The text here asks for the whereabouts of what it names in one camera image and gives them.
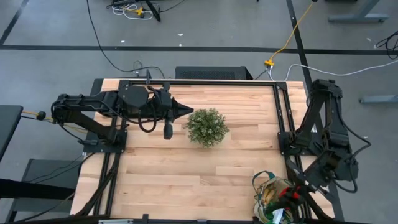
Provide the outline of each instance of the yellow cable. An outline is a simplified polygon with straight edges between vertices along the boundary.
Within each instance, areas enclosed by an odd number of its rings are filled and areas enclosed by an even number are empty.
[[[38,113],[35,113],[35,112],[31,112],[31,111],[22,111],[23,113],[25,113],[25,114],[30,114],[30,115],[34,115],[34,116],[38,116],[39,114]],[[48,121],[53,121],[53,119],[52,118],[50,118],[50,117],[45,117],[44,118],[45,120],[48,120]],[[68,127],[68,128],[70,128],[70,129],[72,129],[72,130],[74,130],[74,131],[77,131],[77,132],[79,132],[79,133],[83,133],[83,134],[85,134],[85,133],[87,133],[87,131],[84,131],[84,130],[81,130],[81,129],[79,129],[79,128],[77,128],[77,127],[73,127],[73,126],[71,126],[71,125],[69,125],[69,124],[63,124],[65,127]]]
[[[272,59],[274,58],[275,55],[277,55],[279,52],[283,51],[283,50],[287,47],[287,45],[289,44],[291,38],[293,37],[294,32],[296,31],[297,27],[299,26],[301,20],[303,20],[304,17],[307,15],[307,13],[310,11],[310,9],[311,9],[311,7],[312,7],[312,4],[313,4],[313,2],[312,2],[311,5],[308,7],[308,9],[304,12],[304,15],[298,20],[296,26],[293,28],[293,31],[292,31],[292,33],[290,34],[290,37],[287,39],[286,44],[284,45],[284,47],[282,47],[282,48],[279,49],[277,52],[275,52],[275,53],[271,56],[271,58],[270,58],[269,60],[266,60],[266,61],[265,61],[265,64],[266,64],[266,65],[270,65],[270,66],[273,66],[273,65],[274,65],[274,63],[272,62]]]

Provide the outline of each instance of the black metal frame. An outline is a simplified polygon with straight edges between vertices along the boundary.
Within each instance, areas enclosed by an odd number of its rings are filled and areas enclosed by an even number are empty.
[[[137,84],[137,85],[145,85],[146,84],[145,80],[136,80],[136,79],[135,80],[120,80],[119,86],[124,86],[127,83],[129,83],[129,82],[133,83],[133,84]],[[163,84],[163,82],[165,82],[165,80],[151,80],[150,82],[151,82],[151,84],[161,85],[161,84]],[[167,82],[169,82],[171,85],[269,86],[269,87],[271,87],[273,89],[273,92],[274,92],[275,109],[276,109],[276,113],[278,115],[277,117],[278,117],[279,131],[280,132],[284,132],[285,131],[284,118],[283,118],[283,114],[282,114],[282,107],[281,107],[280,96],[279,96],[280,92],[282,92],[283,98],[284,98],[284,103],[285,103],[285,108],[286,108],[286,113],[287,113],[287,119],[288,119],[287,122],[289,124],[289,129],[291,131],[295,130],[293,116],[292,116],[292,110],[291,110],[291,107],[290,107],[289,93],[288,93],[286,82],[260,82],[260,81],[248,82],[248,81],[228,81],[228,80],[222,80],[222,81],[217,81],[217,80],[212,80],[212,81],[204,81],[204,80],[167,80]],[[94,82],[93,88],[91,90],[91,94],[94,95],[94,94],[97,94],[98,92],[100,92],[102,84],[103,84],[103,79],[96,79],[95,82]],[[105,157],[104,157],[103,167],[102,167],[102,170],[101,170],[100,183],[103,180],[103,177],[107,173],[108,164],[109,164],[109,157],[110,157],[110,154],[106,153]],[[116,157],[120,157],[120,154],[116,154],[115,155],[115,159],[116,159]],[[285,155],[284,157],[285,157],[285,160],[290,159],[290,157],[288,155]],[[295,156],[294,157],[294,162],[302,169],[302,162],[301,162],[300,156]],[[294,174],[288,172],[287,173],[288,179],[292,180],[293,175]],[[112,179],[112,181],[110,183],[109,194],[108,194],[108,199],[107,199],[107,203],[106,203],[106,213],[105,214],[109,215],[109,216],[111,214],[111,208],[112,208],[112,202],[113,202],[113,195],[114,195],[115,186],[116,186],[116,176],[114,176],[114,178]],[[335,198],[337,199],[335,202],[333,202],[333,208],[335,208],[335,207],[340,208],[339,210],[335,211],[335,217],[336,217],[337,220],[342,220],[343,216],[342,216],[340,201],[338,200],[337,190],[336,189],[335,190],[331,190],[331,194],[333,194],[335,196]],[[99,213],[100,206],[101,206],[101,200],[100,199],[95,204],[94,215],[97,215]],[[304,211],[305,218],[312,219],[311,209],[308,206],[308,204],[305,203],[303,205],[303,211]],[[234,223],[234,224],[235,223],[256,223],[256,222],[258,222],[258,221],[241,222],[241,221],[211,221],[211,220],[208,220],[208,221],[212,222],[212,223],[213,222],[221,222],[221,223]],[[157,222],[164,222],[164,223],[170,222],[170,223],[172,223],[172,222],[178,222],[178,221],[177,220],[157,220]]]

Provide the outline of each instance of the green plant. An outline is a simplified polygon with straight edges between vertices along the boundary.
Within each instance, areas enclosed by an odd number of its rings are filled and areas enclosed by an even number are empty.
[[[205,148],[220,143],[229,132],[225,116],[214,108],[196,110],[189,116],[187,128],[191,142],[198,142]]]

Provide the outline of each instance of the wooden tabletop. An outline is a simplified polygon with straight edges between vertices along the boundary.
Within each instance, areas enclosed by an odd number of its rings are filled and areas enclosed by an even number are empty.
[[[117,79],[105,79],[101,91],[118,89],[118,84]],[[302,82],[287,82],[287,86],[298,128],[307,109],[307,97]],[[204,149],[187,137],[184,124],[188,116],[175,120],[171,140],[163,139],[162,123],[152,133],[130,125],[111,217],[142,218],[149,214],[153,219],[252,220],[253,175],[268,170],[287,178],[277,141],[279,126],[272,87],[171,85],[170,92],[179,103],[194,109],[216,108],[226,116],[230,132],[221,144]],[[282,92],[279,94],[284,105]],[[284,106],[289,130],[283,109]],[[100,114],[95,115],[95,120],[110,124]],[[96,190],[103,157],[97,153],[82,165],[71,214],[79,211]],[[302,156],[304,168],[314,159]],[[266,180],[261,176],[257,184]],[[326,214],[334,217],[330,202],[319,194],[314,199]],[[105,200],[103,197],[101,213]]]

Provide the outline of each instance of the concrete floor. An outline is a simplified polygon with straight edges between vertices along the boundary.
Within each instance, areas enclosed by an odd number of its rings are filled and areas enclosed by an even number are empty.
[[[6,29],[22,0],[0,1],[0,34]],[[177,0],[159,1],[163,9]],[[333,3],[318,1],[300,25],[306,49],[375,50],[374,44],[396,31],[398,4],[384,0],[374,12],[389,13],[383,24],[330,24],[327,15],[353,12],[365,2]],[[310,1],[294,0],[300,17]],[[90,1],[99,39],[109,46],[195,46],[195,47],[281,47],[292,31],[285,1],[201,0],[186,1],[162,15],[162,22],[132,21],[106,10],[108,0]],[[6,45],[89,45],[96,46],[85,1],[30,0],[7,38]],[[294,38],[289,48],[297,45]],[[256,52],[107,52],[119,67],[131,69],[132,62],[160,67],[166,77],[174,77],[179,65],[247,66],[257,76],[271,53]],[[386,55],[309,55],[308,64],[335,73],[352,72],[389,62]],[[300,63],[298,54],[279,54],[273,69],[275,79],[283,79],[290,64]],[[339,191],[345,220],[364,223],[391,223],[398,197],[398,151],[395,136],[397,105],[361,105],[364,95],[396,94],[396,66],[350,77],[331,77],[311,72],[312,79],[334,78],[343,89],[343,117],[346,123],[372,142],[358,156],[359,190]],[[31,111],[49,112],[61,93],[88,94],[95,78],[127,77],[115,70],[99,51],[0,50],[0,104],[23,105]],[[152,72],[156,78],[160,74]],[[289,80],[304,81],[301,68],[294,68]],[[353,149],[362,143],[351,138]],[[0,163],[0,177],[20,180],[30,158],[74,159],[82,147],[56,126],[21,120]],[[0,222],[11,204],[0,200]]]

